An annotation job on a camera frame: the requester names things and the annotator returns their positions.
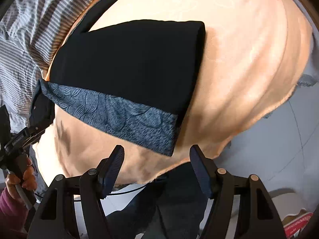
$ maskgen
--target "gray striped cloth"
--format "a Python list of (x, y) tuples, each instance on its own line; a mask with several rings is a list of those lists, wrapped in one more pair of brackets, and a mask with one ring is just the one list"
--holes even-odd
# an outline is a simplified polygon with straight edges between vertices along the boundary
[(71, 26), (92, 0), (15, 0), (0, 22), (0, 105), (11, 132), (28, 126), (32, 93)]

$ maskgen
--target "black handle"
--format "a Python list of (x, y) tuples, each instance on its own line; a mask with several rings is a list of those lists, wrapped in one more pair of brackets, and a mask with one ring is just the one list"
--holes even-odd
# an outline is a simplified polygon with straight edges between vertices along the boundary
[(33, 205), (36, 203), (36, 198), (34, 196), (33, 191), (28, 191), (27, 189), (22, 188), (23, 174), (25, 170), (28, 168), (28, 156), (26, 154), (20, 154), (13, 163), (8, 166), (9, 171), (13, 172), (19, 179), (20, 185), (16, 186), (16, 189), (22, 198), (23, 202), (25, 203), (28, 210), (30, 210)]

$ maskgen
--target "wrinkled fabric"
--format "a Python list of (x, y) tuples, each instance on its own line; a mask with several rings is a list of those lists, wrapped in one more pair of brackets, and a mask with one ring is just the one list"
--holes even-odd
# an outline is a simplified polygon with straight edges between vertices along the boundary
[(0, 228), (5, 231), (0, 231), (1, 234), (12, 239), (26, 239), (27, 234), (22, 232), (22, 228), (27, 214), (27, 208), (13, 199), (8, 189), (4, 188), (0, 195)]
[(310, 55), (304, 73), (298, 81), (298, 84), (301, 86), (313, 86), (319, 81), (319, 30), (315, 26), (315, 23), (311, 19), (306, 8), (298, 0), (293, 1), (305, 15), (312, 27)]
[(115, 238), (195, 239), (208, 198), (202, 193), (190, 163), (149, 183), (121, 211), (106, 216)]
[(50, 82), (156, 107), (179, 115), (181, 123), (204, 43), (200, 21), (136, 20), (107, 26), (72, 35), (55, 56)]
[(0, 106), (7, 106), (12, 133), (28, 126), (37, 80), (91, 2), (15, 0), (0, 21)]
[(119, 184), (145, 183), (188, 162), (193, 144), (217, 157), (233, 136), (291, 96), (309, 58), (312, 28), (293, 0), (118, 0), (92, 30), (137, 19), (205, 23), (203, 62), (174, 153), (161, 156), (56, 108), (46, 139), (66, 175), (96, 167), (117, 144), (130, 152)]
[(41, 81), (42, 93), (75, 118), (110, 135), (170, 156), (177, 115), (82, 88)]

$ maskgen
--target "finger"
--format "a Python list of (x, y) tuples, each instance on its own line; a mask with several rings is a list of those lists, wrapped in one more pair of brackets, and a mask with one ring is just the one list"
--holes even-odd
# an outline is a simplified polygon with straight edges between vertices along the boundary
[(22, 184), (22, 188), (25, 188), (29, 191), (36, 190), (37, 187), (38, 187), (38, 184), (35, 181), (35, 179), (28, 179)]
[(20, 182), (20, 179), (14, 174), (8, 174), (7, 178), (5, 179), (5, 184), (7, 185), (7, 187), (17, 185)]
[(27, 166), (31, 166), (32, 165), (32, 161), (30, 158), (27, 158)]
[(26, 170), (25, 170), (25, 172), (24, 172), (24, 174), (23, 174), (23, 180), (27, 180), (27, 179), (29, 179), (31, 176), (33, 176), (33, 172), (34, 172), (34, 169), (33, 169), (33, 167), (32, 166), (29, 166)]
[(11, 185), (11, 186), (7, 187), (7, 189), (8, 189), (8, 192), (9, 192), (11, 198), (13, 198), (13, 199), (19, 199), (20, 198), (20, 195), (17, 192), (15, 186)]

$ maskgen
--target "dark jeans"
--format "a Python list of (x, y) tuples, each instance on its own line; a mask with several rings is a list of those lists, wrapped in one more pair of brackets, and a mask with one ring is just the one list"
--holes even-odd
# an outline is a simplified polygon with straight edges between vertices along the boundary
[(149, 183), (122, 210), (106, 218), (114, 239), (196, 239), (207, 198), (190, 163)]

